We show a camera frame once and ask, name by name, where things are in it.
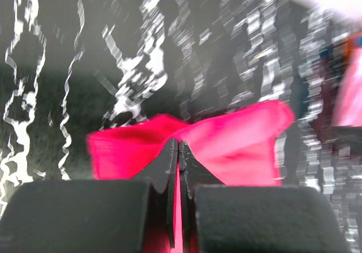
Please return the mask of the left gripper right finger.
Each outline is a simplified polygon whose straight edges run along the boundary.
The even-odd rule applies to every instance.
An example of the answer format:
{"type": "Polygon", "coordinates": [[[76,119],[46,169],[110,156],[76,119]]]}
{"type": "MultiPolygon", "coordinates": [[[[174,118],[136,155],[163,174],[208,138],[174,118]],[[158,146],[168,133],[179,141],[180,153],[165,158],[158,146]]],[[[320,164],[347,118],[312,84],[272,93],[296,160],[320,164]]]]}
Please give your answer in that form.
{"type": "Polygon", "coordinates": [[[226,187],[196,159],[187,142],[179,147],[183,251],[221,252],[225,199],[217,194],[226,187]]]}

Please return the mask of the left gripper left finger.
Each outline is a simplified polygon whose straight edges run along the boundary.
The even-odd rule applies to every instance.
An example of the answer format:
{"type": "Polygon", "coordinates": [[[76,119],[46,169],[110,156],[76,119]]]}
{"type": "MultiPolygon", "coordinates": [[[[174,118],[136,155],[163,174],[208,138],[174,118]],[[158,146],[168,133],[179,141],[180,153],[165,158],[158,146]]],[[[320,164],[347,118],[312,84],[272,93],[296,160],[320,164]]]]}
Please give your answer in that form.
{"type": "Polygon", "coordinates": [[[175,189],[178,141],[169,139],[159,155],[134,176],[150,182],[144,249],[175,247],[175,189]]]}

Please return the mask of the red t-shirt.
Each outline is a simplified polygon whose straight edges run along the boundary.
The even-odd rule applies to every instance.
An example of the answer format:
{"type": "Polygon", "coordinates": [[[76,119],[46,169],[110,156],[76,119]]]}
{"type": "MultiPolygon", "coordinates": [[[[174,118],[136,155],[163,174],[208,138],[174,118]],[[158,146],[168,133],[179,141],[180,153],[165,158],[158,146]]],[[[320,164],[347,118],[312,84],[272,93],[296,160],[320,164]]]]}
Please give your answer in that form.
{"type": "Polygon", "coordinates": [[[270,100],[194,124],[160,114],[138,125],[91,133],[87,144],[98,179],[139,174],[169,139],[176,139],[226,185],[277,186],[275,141],[294,119],[288,105],[270,100]]]}

